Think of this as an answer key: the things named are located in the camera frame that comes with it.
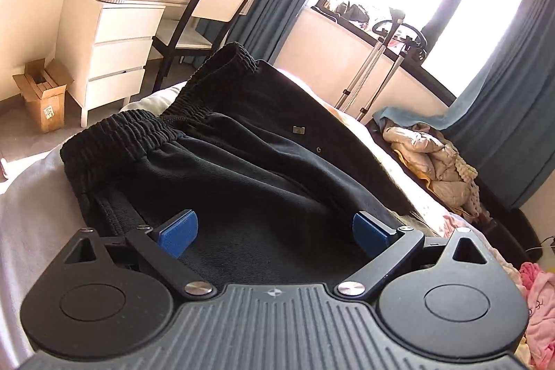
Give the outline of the metal crutch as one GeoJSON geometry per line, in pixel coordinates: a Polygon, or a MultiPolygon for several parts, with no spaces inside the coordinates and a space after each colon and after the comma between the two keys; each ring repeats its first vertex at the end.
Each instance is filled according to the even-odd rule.
{"type": "Polygon", "coordinates": [[[345,101],[351,96],[353,90],[356,88],[360,79],[364,74],[369,74],[375,66],[375,63],[379,60],[379,56],[387,49],[390,41],[394,37],[398,28],[403,24],[405,14],[400,9],[390,8],[390,20],[384,20],[384,23],[391,23],[390,30],[385,34],[383,31],[379,31],[380,39],[374,45],[372,51],[368,54],[363,64],[360,66],[358,72],[351,80],[350,84],[343,89],[342,94],[338,101],[335,103],[335,108],[341,110],[345,101]]]}
{"type": "Polygon", "coordinates": [[[427,40],[419,29],[410,24],[401,23],[400,20],[398,20],[395,25],[396,30],[404,27],[405,29],[408,29],[409,32],[404,37],[398,35],[397,33],[392,34],[391,32],[388,32],[387,36],[384,38],[384,42],[381,46],[382,53],[385,51],[385,49],[387,49],[387,46],[389,46],[391,40],[400,41],[400,43],[403,44],[403,47],[400,50],[400,53],[392,64],[391,68],[388,70],[386,76],[383,78],[381,84],[374,90],[374,94],[370,97],[368,102],[359,109],[359,113],[357,116],[358,122],[361,122],[366,114],[369,113],[369,110],[374,105],[374,102],[384,91],[397,69],[400,68],[400,66],[403,64],[403,61],[407,58],[409,54],[415,56],[416,60],[419,63],[423,62],[423,60],[427,56],[427,40]]]}

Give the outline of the right teal curtain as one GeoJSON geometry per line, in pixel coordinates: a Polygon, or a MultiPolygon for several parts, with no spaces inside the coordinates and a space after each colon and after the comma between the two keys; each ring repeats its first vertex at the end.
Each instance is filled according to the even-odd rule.
{"type": "Polygon", "coordinates": [[[523,206],[554,170],[554,0],[522,0],[483,68],[444,114],[386,107],[385,126],[441,130],[507,209],[523,206]]]}

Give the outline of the metal crutch right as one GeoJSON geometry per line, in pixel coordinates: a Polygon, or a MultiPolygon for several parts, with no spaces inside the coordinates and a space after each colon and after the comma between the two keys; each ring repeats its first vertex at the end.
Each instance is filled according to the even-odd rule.
{"type": "Polygon", "coordinates": [[[416,60],[419,63],[423,62],[423,60],[427,56],[427,40],[419,29],[410,24],[401,23],[400,20],[398,20],[395,25],[396,30],[404,27],[405,29],[408,29],[409,32],[404,37],[398,35],[397,33],[392,34],[391,32],[388,32],[387,36],[384,38],[384,42],[381,46],[382,53],[385,51],[385,49],[387,49],[387,46],[389,46],[391,40],[400,41],[400,43],[403,44],[403,47],[400,50],[400,53],[392,64],[391,68],[388,70],[386,76],[383,78],[381,84],[374,90],[374,94],[370,97],[368,102],[359,109],[359,113],[357,116],[358,122],[361,122],[366,114],[369,113],[369,110],[374,105],[374,102],[384,91],[397,69],[400,68],[400,66],[403,64],[403,61],[407,58],[409,54],[415,56],[416,60]]]}

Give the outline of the metal crutch left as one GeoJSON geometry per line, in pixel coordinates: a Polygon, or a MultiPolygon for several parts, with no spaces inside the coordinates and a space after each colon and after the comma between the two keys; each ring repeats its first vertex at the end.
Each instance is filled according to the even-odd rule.
{"type": "Polygon", "coordinates": [[[390,30],[385,34],[383,31],[379,31],[380,39],[374,45],[372,51],[368,54],[363,64],[360,66],[358,72],[351,80],[350,84],[343,89],[342,94],[338,101],[335,103],[335,108],[341,110],[345,101],[351,96],[353,90],[356,88],[360,79],[364,74],[369,74],[375,66],[375,63],[379,60],[379,56],[387,49],[390,41],[394,37],[398,28],[403,24],[405,14],[400,9],[390,8],[390,20],[384,20],[384,23],[391,23],[390,30]]]}

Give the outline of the beige puffer jacket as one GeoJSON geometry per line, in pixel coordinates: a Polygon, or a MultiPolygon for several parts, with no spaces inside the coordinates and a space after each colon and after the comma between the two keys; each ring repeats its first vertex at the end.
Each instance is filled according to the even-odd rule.
{"type": "Polygon", "coordinates": [[[440,131],[424,123],[402,127],[389,119],[382,137],[401,163],[446,208],[471,223],[491,221],[481,203],[478,171],[440,131]]]}

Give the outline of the cardboard box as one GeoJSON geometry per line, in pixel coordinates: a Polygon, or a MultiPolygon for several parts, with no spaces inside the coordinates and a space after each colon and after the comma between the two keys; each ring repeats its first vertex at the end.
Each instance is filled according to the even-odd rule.
{"type": "Polygon", "coordinates": [[[12,79],[41,132],[64,127],[66,91],[74,79],[61,62],[56,59],[48,64],[45,59],[27,62],[24,72],[14,74],[12,79]]]}

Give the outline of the white chair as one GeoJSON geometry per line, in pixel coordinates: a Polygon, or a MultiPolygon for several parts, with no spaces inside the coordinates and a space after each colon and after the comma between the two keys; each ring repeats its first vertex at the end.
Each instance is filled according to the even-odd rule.
{"type": "Polygon", "coordinates": [[[178,20],[162,20],[152,38],[153,48],[163,56],[152,90],[161,88],[175,58],[208,57],[215,53],[248,1],[190,0],[178,20]],[[214,38],[208,40],[198,33],[191,24],[192,20],[216,21],[221,24],[221,28],[214,38]]]}

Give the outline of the black pants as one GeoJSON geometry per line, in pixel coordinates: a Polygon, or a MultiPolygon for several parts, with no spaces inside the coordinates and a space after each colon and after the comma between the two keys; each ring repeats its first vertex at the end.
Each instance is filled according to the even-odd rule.
{"type": "Polygon", "coordinates": [[[209,58],[161,114],[128,110],[60,151],[87,225],[121,236],[190,209],[181,262],[217,286],[335,285],[367,263],[352,220],[415,207],[321,103],[243,46],[209,58]]]}

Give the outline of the pink clothes pile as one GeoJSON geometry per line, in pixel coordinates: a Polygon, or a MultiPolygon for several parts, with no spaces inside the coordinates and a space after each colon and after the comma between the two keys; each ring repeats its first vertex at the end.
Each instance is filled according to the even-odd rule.
{"type": "Polygon", "coordinates": [[[528,369],[554,368],[554,274],[535,263],[520,268],[529,322],[516,355],[528,369]]]}

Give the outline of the white drawer cabinet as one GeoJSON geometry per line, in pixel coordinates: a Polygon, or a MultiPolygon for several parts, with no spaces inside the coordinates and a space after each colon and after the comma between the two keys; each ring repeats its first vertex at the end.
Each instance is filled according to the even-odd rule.
{"type": "Polygon", "coordinates": [[[127,104],[140,92],[164,11],[152,3],[64,0],[54,58],[70,72],[69,92],[83,128],[89,111],[114,101],[127,104]]]}

